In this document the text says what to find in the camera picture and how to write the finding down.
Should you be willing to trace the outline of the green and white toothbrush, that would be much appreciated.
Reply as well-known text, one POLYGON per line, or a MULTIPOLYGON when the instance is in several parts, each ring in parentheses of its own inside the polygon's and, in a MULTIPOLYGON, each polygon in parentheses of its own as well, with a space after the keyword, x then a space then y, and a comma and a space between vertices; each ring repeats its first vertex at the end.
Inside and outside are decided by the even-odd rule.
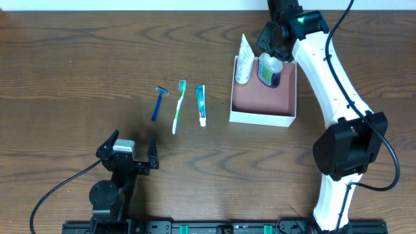
POLYGON ((185 93, 187 90, 187 80, 186 79, 182 79, 179 81, 179 90, 181 91, 181 97, 178 99, 177 101, 177 107, 176 107, 176 112, 175 112, 175 117, 173 120, 173 125, 172 125, 172 134, 176 134, 176 129, 177 129, 177 121, 179 118, 179 113, 180 113, 180 108, 181 108, 181 104, 185 98, 185 93))

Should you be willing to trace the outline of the clear pump bottle dark liquid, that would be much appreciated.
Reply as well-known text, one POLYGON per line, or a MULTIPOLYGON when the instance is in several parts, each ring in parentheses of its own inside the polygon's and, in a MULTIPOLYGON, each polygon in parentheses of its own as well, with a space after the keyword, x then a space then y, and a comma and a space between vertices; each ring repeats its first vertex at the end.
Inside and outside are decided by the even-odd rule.
POLYGON ((259 80, 269 88, 277 88, 280 85, 282 61, 271 57, 268 53, 262 53, 258 58, 257 76, 259 80))

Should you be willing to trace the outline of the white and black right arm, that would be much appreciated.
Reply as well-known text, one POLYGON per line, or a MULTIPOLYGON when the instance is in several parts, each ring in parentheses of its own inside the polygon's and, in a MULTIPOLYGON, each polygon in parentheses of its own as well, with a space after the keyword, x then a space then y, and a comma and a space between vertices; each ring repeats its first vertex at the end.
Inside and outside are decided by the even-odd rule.
POLYGON ((382 112, 360 98, 333 47, 333 29, 320 11, 306 12, 298 1, 268 1, 270 21, 256 46, 303 69, 318 99, 325 132, 313 144, 322 174, 318 202, 308 233, 387 233, 383 221, 350 221, 354 189, 373 163, 387 130, 382 112))

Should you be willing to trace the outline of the teal toothpaste tube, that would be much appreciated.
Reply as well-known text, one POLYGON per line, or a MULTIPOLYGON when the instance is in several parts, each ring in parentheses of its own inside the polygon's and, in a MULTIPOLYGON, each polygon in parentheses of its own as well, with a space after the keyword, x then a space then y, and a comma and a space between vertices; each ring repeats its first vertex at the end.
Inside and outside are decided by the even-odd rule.
POLYGON ((200 125, 205 127, 207 124, 206 108, 205 108, 205 85, 195 86, 197 104, 198 104, 198 115, 200 125))

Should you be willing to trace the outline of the blue disposable razor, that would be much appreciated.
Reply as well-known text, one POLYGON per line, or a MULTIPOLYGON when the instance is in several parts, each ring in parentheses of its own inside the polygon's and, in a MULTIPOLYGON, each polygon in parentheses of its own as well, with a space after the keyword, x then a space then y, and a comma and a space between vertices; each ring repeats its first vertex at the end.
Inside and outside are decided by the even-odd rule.
POLYGON ((159 112, 159 108, 161 106, 161 102, 163 100, 162 99, 163 96, 168 95, 170 93, 167 89, 162 88, 161 86, 158 86, 156 88, 156 90, 159 92, 159 95, 158 95, 158 98, 157 98, 157 101, 156 101, 156 104, 155 104, 155 108, 153 110, 153 114, 152 114, 152 117, 151 117, 152 122, 155 122, 156 119, 157 119, 157 115, 158 115, 158 112, 159 112))

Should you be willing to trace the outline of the white cream tube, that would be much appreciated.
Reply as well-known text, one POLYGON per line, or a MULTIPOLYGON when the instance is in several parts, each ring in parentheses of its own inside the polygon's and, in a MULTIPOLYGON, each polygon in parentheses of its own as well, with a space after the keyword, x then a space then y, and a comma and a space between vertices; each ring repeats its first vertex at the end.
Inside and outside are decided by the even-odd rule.
POLYGON ((254 52, 251 49, 245 34, 242 34, 237 65, 235 69, 235 80, 239 86, 245 86, 248 84, 252 73, 253 63, 254 52))

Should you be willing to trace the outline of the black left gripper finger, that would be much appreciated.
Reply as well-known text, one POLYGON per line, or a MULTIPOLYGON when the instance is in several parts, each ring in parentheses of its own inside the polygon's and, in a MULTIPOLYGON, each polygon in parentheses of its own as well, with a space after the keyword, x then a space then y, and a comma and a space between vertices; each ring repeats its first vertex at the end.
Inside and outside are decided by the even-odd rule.
POLYGON ((119 130, 115 130, 111 136, 100 145, 100 147, 97 149, 97 153, 107 153, 108 151, 111 151, 113 148, 113 145, 118 139, 119 130))
POLYGON ((158 162, 158 154, 156 148, 156 139, 152 136, 151 141, 149 143, 149 148, 147 152, 148 162, 150 163, 157 163, 158 162))

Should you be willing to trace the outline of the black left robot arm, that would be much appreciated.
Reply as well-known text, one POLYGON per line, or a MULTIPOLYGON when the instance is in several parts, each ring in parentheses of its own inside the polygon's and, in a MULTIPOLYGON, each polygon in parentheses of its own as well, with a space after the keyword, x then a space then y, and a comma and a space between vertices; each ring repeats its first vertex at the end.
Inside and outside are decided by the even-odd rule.
POLYGON ((115 130, 96 151, 102 165, 112 173, 97 182, 89 193, 92 204, 90 233, 138 233, 140 222, 128 215, 137 176, 148 176, 159 168, 155 137, 149 143, 147 161, 135 161, 135 142, 118 138, 115 130))

